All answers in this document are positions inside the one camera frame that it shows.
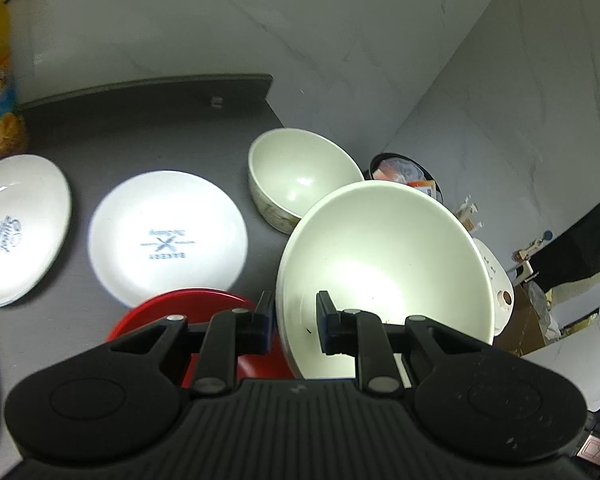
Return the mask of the red and black bowl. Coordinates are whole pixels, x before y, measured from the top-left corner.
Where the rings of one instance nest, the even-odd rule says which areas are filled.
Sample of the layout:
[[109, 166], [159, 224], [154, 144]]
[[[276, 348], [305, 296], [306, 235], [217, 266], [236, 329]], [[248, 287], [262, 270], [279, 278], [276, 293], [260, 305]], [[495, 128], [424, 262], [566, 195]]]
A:
[[[253, 310], [256, 305], [249, 299], [208, 288], [186, 288], [155, 296], [129, 312], [114, 326], [106, 341], [112, 341], [133, 330], [170, 314], [186, 316], [189, 323], [204, 323], [212, 315], [230, 308]], [[277, 333], [272, 335], [272, 348], [265, 356], [240, 356], [236, 366], [237, 379], [292, 379]]]

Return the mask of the cream bowl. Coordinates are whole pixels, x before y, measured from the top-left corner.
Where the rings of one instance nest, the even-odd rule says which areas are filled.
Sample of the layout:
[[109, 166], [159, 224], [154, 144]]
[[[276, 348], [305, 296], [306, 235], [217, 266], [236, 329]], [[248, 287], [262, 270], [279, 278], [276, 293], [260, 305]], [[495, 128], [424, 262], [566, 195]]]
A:
[[300, 220], [276, 280], [277, 324], [287, 363], [300, 378], [351, 378], [350, 356], [326, 356], [315, 299], [339, 310], [410, 315], [490, 344], [494, 299], [483, 258], [445, 206], [403, 184], [365, 181], [322, 198]]
[[260, 134], [248, 152], [248, 183], [263, 219], [289, 234], [322, 198], [363, 180], [358, 164], [317, 133], [277, 128]]

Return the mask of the small white plate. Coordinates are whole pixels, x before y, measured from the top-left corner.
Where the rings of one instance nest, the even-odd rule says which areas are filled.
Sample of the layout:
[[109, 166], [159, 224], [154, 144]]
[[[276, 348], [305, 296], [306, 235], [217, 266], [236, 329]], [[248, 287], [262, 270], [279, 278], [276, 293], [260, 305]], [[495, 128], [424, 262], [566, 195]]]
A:
[[99, 283], [129, 308], [171, 290], [230, 289], [245, 266], [248, 234], [234, 200], [184, 171], [129, 178], [98, 204], [87, 237]]

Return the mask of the deep white plate blue print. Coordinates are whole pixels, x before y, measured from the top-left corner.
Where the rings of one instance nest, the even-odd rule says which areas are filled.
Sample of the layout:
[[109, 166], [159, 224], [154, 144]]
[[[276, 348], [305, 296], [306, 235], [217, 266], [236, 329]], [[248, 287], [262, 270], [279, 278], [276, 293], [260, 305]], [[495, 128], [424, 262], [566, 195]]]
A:
[[31, 154], [0, 160], [0, 308], [38, 284], [69, 229], [68, 181], [50, 160]]

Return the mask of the brown pot with packets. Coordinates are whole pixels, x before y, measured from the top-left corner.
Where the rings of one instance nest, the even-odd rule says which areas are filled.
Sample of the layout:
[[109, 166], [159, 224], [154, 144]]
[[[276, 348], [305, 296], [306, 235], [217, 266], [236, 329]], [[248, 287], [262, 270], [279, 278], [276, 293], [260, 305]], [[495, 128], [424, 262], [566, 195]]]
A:
[[441, 188], [432, 174], [414, 159], [404, 155], [396, 153], [376, 155], [368, 166], [366, 178], [404, 184], [443, 203]]

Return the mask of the cardboard boxes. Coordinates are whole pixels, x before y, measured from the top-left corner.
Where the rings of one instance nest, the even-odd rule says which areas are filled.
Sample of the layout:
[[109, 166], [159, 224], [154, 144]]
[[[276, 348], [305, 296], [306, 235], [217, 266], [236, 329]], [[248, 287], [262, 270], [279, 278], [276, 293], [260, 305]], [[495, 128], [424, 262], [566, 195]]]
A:
[[528, 295], [526, 286], [514, 288], [513, 313], [493, 345], [514, 356], [525, 356], [562, 338], [557, 322], [550, 315], [545, 295], [534, 290]]

